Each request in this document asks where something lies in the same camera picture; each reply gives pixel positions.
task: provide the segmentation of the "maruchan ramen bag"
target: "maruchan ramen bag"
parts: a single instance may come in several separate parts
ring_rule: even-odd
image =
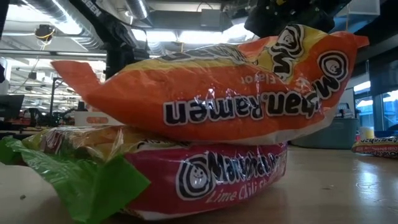
[[[287,160],[284,143],[194,144],[129,126],[53,128],[0,147],[1,162],[21,154],[87,224],[117,212],[161,220],[236,205],[279,180]]]
[[[363,139],[354,143],[353,152],[398,159],[398,137]]]
[[[278,37],[134,63],[103,85],[86,63],[52,64],[87,103],[124,124],[184,141],[274,144],[331,123],[367,44],[292,25]]]

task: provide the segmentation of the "ramen noodle package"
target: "ramen noodle package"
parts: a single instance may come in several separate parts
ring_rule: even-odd
[[[353,152],[398,159],[398,137],[364,139],[354,143]]]
[[[161,220],[235,205],[279,180],[287,158],[284,143],[192,144],[129,126],[53,128],[0,148],[0,161],[20,154],[72,218],[90,224],[117,212]]]
[[[87,63],[52,62],[90,105],[184,141],[274,144],[328,126],[365,37],[301,25],[126,66],[98,83]]]

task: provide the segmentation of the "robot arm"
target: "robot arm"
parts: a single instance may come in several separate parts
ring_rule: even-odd
[[[258,0],[245,28],[259,37],[278,35],[290,23],[324,32],[334,28],[335,16],[351,0]]]

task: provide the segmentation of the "black equipment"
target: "black equipment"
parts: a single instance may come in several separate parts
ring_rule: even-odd
[[[123,23],[98,7],[96,0],[69,0],[93,25],[107,51],[106,78],[124,66],[149,58],[146,49],[138,49]],[[245,28],[259,37],[278,35],[290,23],[304,24],[324,32],[334,28],[335,16],[351,0],[258,0],[249,13]],[[0,1],[0,37],[9,0]]]
[[[279,35],[288,24],[331,31],[335,16],[351,0],[258,0],[244,27],[259,37]]]
[[[24,95],[0,95],[0,118],[4,121],[19,117]]]
[[[93,25],[96,33],[104,42],[104,49],[107,52],[106,79],[112,77],[124,66],[149,58],[145,49],[135,49],[127,28],[112,16],[95,4],[95,0],[70,0],[83,16]]]

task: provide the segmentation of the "desk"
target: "desk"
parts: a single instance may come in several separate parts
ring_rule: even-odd
[[[22,131],[6,131],[0,130],[0,139],[6,136],[13,136],[18,140],[22,140],[34,134],[40,133],[42,130],[22,130]]]
[[[27,167],[0,167],[0,220],[72,223],[55,192]],[[398,160],[290,147],[287,173],[239,205],[162,223],[397,223]],[[116,215],[105,224],[145,223]]]

